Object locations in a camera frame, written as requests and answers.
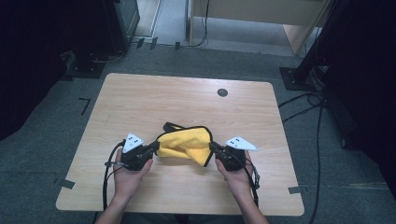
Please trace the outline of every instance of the black tape mark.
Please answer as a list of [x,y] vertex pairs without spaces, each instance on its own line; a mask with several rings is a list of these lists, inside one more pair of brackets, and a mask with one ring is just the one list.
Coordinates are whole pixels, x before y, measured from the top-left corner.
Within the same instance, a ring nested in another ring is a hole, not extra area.
[[86,111],[87,108],[88,108],[88,105],[89,105],[90,102],[91,102],[91,99],[86,99],[86,98],[81,98],[81,97],[79,97],[78,99],[79,99],[79,100],[85,100],[85,101],[87,101],[87,104],[85,104],[84,109],[83,109],[82,112],[81,112],[81,115],[84,115],[85,111]]
[[289,194],[301,193],[300,187],[289,188]]
[[151,46],[149,47],[149,49],[155,49],[155,46],[157,45],[157,40],[158,37],[152,39]]
[[72,189],[76,185],[76,183],[73,181],[61,179],[61,178],[56,178],[53,184],[67,189]]
[[143,46],[144,43],[145,43],[145,38],[139,39],[139,42],[137,43],[136,48],[137,48],[137,49],[142,48],[142,46]]
[[175,44],[175,50],[179,50],[180,49],[180,42],[176,42]]

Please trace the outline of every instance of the cloth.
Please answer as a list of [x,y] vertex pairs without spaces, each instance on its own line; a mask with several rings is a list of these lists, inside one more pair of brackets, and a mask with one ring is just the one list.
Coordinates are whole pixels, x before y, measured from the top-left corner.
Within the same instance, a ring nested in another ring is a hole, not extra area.
[[183,128],[166,123],[164,129],[168,133],[163,133],[157,138],[160,143],[157,156],[191,159],[202,166],[205,165],[210,155],[209,143],[212,142],[212,133],[206,127]]

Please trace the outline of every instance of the round hole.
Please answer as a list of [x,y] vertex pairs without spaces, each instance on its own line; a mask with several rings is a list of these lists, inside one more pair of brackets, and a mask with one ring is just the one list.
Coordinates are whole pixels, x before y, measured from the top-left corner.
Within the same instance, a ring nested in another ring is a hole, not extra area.
[[221,96],[221,97],[225,97],[225,96],[228,95],[228,92],[225,89],[219,89],[218,90],[218,95]]

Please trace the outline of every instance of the wooden table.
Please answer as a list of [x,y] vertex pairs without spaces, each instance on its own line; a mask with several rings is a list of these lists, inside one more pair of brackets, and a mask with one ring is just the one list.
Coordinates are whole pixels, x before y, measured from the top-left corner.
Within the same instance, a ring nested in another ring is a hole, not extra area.
[[[218,95],[219,89],[228,92]],[[250,155],[262,177],[258,189],[265,215],[300,216],[300,193],[290,194],[297,180],[270,83],[109,74],[100,91],[56,206],[61,210],[101,211],[102,184],[112,148],[132,132],[151,143],[166,121],[206,126],[214,141],[237,135],[259,147]],[[108,186],[108,201],[114,194]],[[218,172],[214,157],[205,168],[178,158],[158,158],[128,205],[129,212],[240,214]]]

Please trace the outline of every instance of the forearm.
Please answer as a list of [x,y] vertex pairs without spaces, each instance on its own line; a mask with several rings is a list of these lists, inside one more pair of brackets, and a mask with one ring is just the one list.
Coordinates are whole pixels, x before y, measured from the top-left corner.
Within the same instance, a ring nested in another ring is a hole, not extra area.
[[96,224],[119,224],[129,200],[114,197],[105,212],[95,222]]
[[246,224],[268,224],[251,195],[234,195]]

